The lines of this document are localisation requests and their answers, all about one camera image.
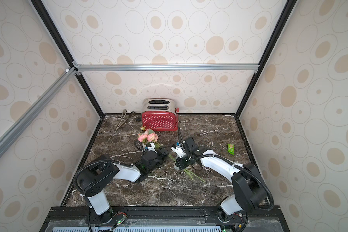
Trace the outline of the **red polka dot toaster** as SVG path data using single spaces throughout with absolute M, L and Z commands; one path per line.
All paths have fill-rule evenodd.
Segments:
M 177 131 L 178 112 L 171 99 L 145 99 L 141 114 L 142 126 L 153 131 Z

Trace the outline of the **green snack packet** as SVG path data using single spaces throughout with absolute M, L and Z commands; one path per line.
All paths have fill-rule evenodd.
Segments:
M 233 145 L 233 144 L 228 144 L 228 145 L 227 145 L 227 151 L 228 151 L 228 153 L 230 153 L 231 155 L 234 155 L 234 154 L 235 154 L 235 145 Z

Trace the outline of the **horizontal aluminium rail back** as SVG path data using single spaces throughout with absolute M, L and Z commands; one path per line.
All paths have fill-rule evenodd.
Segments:
M 76 69 L 81 72 L 133 72 L 133 71 L 219 71 L 219 70 L 252 70 L 257 71 L 257 63 L 222 63 L 222 64 L 134 64 L 134 65 L 81 65 Z

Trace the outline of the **black vertical frame post right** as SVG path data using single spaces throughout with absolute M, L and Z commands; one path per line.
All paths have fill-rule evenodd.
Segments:
M 248 87 L 246 89 L 246 92 L 241 100 L 241 103 L 240 103 L 240 106 L 238 107 L 238 110 L 235 114 L 235 118 L 236 119 L 239 119 L 261 74 L 262 74 L 262 71 L 264 70 L 271 54 L 272 54 L 272 51 L 280 37 L 280 35 L 282 34 L 282 31 L 295 7 L 297 3 L 297 0 L 288 0 L 286 1 L 286 4 L 282 10 L 282 13 L 280 15 L 280 17 L 278 18 L 278 21 L 276 23 L 276 26 L 272 32 L 272 35 L 267 43 L 267 46 L 263 52 L 263 55 L 261 57 L 261 60 L 259 62 L 259 68 L 258 70 L 256 71 L 256 73 L 253 75 L 250 83 L 248 84 Z

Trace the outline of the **black vertical frame post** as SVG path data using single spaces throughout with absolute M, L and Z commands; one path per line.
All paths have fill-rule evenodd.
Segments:
M 84 76 L 78 70 L 78 68 L 76 68 L 76 66 L 74 64 L 74 58 L 73 58 L 72 54 L 70 53 L 64 39 L 62 38 L 61 34 L 59 33 L 56 25 L 54 24 L 53 20 L 51 19 L 50 14 L 46 10 L 45 5 L 43 4 L 42 1 L 37 1 L 37 0 L 31 0 L 31 3 L 34 6 L 36 12 L 38 13 L 40 19 L 44 23 L 46 29 L 50 33 L 52 39 L 54 40 L 54 42 L 57 45 L 58 49 L 60 50 L 61 54 L 65 58 L 67 64 L 71 68 L 75 68 L 77 70 L 78 74 L 76 75 L 76 79 L 78 80 L 78 82 L 81 85 L 82 89 L 84 90 L 86 96 L 90 100 L 92 106 L 96 110 L 98 116 L 102 118 L 104 116 L 104 113 L 103 113 L 101 107 L 99 106 L 99 104 L 98 104 L 94 94 L 92 93 L 89 85 L 87 84 Z
M 295 7 L 297 3 L 297 0 L 288 0 L 286 1 L 286 4 L 282 10 L 282 13 L 280 15 L 280 17 L 278 18 L 278 21 L 276 23 L 276 26 L 272 32 L 272 35 L 267 43 L 267 46 L 263 52 L 263 55 L 261 57 L 261 60 L 259 62 L 259 68 L 258 70 L 256 71 L 256 73 L 253 75 L 250 83 L 248 84 L 248 87 L 246 89 L 246 92 L 241 100 L 241 103 L 240 103 L 240 106 L 238 107 L 238 110 L 235 114 L 235 118 L 236 119 L 239 119 L 261 74 L 262 74 L 262 71 L 264 70 L 271 54 L 272 54 L 272 51 L 280 37 L 280 35 L 282 34 L 282 31 Z

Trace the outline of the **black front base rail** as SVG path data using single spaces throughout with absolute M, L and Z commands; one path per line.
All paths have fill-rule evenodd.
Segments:
M 53 207 L 42 232 L 287 232 L 280 207 L 220 219 L 215 206 L 113 207 L 102 223 L 88 207 Z

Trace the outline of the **aluminium rail left wall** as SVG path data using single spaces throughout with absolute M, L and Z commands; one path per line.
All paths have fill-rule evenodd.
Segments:
M 49 102 L 55 97 L 61 88 L 69 81 L 70 77 L 75 76 L 76 68 L 70 67 L 60 78 L 55 81 L 49 89 L 18 119 L 13 126 L 0 137 L 0 158 L 18 139 L 23 131 L 34 121 L 43 111 Z

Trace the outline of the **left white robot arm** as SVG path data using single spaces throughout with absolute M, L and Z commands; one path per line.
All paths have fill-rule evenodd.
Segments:
M 88 207 L 101 216 L 110 210 L 104 188 L 112 180 L 142 182 L 151 172 L 163 165 L 168 155 L 169 151 L 166 148 L 147 148 L 135 164 L 124 164 L 103 155 L 77 170 L 73 185 L 84 197 Z

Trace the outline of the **black vertical frame post left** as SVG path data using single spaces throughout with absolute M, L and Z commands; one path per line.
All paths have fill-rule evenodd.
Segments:
M 76 66 L 74 64 L 74 58 L 73 58 L 72 54 L 70 53 L 64 39 L 62 38 L 61 34 L 59 33 L 56 25 L 54 24 L 53 20 L 51 19 L 50 14 L 46 10 L 45 5 L 43 4 L 42 1 L 37 1 L 37 0 L 31 0 L 31 3 L 34 6 L 36 12 L 38 13 L 40 19 L 44 23 L 46 29 L 50 33 L 52 39 L 54 40 L 54 42 L 57 45 L 58 49 L 60 50 L 61 54 L 65 58 L 67 64 L 71 68 L 75 68 L 77 70 L 78 74 L 76 75 L 76 79 L 78 80 L 78 82 L 81 85 L 82 89 L 84 90 L 86 96 L 90 100 L 92 106 L 96 110 L 98 116 L 102 118 L 104 116 L 104 113 L 103 113 L 101 107 L 99 106 L 99 104 L 98 104 L 94 94 L 92 93 L 89 85 L 87 84 L 84 76 L 78 70 L 78 68 L 76 68 Z

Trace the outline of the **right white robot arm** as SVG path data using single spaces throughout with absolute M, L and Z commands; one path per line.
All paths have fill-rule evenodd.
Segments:
M 198 146 L 192 137 L 173 145 L 172 151 L 177 155 L 175 166 L 179 170 L 199 163 L 232 183 L 234 193 L 218 207 L 222 216 L 239 211 L 252 213 L 256 209 L 270 211 L 274 208 L 272 193 L 252 163 L 243 165 L 233 162 L 205 146 Z

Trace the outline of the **pink artificial flower bouquet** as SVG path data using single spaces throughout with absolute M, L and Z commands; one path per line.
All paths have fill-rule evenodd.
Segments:
M 141 127 L 141 130 L 145 129 L 145 132 L 140 133 L 138 137 L 138 141 L 142 144 L 143 149 L 148 148 L 149 145 L 154 145 L 155 149 L 165 148 L 163 144 L 159 143 L 159 136 L 152 129 L 146 129 L 145 127 Z M 195 178 L 199 179 L 201 182 L 205 183 L 206 181 L 197 176 L 191 170 L 185 169 L 185 174 L 192 180 Z

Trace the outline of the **metal kitchen tongs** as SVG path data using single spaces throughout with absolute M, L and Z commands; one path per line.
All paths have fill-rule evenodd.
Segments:
M 115 130 L 118 130 L 121 128 L 127 121 L 129 121 L 132 117 L 134 117 L 136 113 L 134 111 L 129 112 L 127 109 L 124 109 L 122 112 L 122 118 L 120 122 L 118 123 L 117 127 Z

